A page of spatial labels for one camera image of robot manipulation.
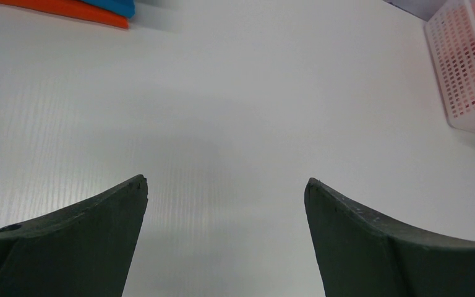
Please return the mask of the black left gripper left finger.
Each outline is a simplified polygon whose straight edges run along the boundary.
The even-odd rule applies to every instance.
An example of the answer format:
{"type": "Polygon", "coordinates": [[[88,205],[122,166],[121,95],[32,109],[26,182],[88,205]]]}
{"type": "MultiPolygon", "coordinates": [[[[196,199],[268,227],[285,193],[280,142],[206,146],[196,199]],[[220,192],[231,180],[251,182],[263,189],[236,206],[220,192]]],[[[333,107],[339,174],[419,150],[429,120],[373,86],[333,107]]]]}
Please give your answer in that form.
{"type": "Polygon", "coordinates": [[[148,203],[134,176],[0,228],[0,296],[121,296],[148,203]]]}

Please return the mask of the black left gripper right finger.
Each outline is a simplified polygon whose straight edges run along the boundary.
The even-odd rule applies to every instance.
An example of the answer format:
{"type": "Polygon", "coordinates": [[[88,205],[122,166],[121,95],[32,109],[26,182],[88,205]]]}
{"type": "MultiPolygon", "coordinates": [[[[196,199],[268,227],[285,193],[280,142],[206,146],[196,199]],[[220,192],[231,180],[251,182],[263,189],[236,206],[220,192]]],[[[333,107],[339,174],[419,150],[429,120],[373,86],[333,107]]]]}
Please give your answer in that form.
{"type": "Polygon", "coordinates": [[[327,296],[475,296],[475,241],[403,223],[314,178],[304,205],[327,296]]]}

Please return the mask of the white plastic basket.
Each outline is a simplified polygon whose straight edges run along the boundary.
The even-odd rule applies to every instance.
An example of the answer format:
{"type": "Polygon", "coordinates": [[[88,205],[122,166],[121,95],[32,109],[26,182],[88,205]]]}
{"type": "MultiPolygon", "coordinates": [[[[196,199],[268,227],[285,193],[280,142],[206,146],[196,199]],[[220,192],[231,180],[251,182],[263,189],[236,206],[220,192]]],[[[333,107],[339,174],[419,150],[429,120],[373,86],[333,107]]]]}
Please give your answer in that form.
{"type": "Polygon", "coordinates": [[[475,133],[474,1],[446,1],[424,31],[449,125],[475,133]]]}

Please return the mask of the orange folded t shirt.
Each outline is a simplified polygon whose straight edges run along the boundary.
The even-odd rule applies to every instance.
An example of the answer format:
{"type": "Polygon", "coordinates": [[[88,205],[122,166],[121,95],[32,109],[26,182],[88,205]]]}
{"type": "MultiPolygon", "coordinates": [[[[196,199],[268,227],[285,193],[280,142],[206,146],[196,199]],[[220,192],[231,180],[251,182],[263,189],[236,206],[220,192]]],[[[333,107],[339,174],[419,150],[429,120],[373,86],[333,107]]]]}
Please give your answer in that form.
{"type": "Polygon", "coordinates": [[[127,17],[83,1],[0,1],[0,4],[122,29],[129,28],[127,17]]]}

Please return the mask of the blue folded t shirt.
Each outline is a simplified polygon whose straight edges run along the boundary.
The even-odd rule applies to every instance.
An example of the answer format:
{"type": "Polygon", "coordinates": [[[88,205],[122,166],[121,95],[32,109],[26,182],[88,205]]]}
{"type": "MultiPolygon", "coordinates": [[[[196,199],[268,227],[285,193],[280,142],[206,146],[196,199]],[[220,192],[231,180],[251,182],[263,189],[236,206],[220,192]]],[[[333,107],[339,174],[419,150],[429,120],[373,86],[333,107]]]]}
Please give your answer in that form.
{"type": "Polygon", "coordinates": [[[135,15],[134,0],[82,0],[82,2],[105,9],[128,19],[131,19],[135,15]]]}

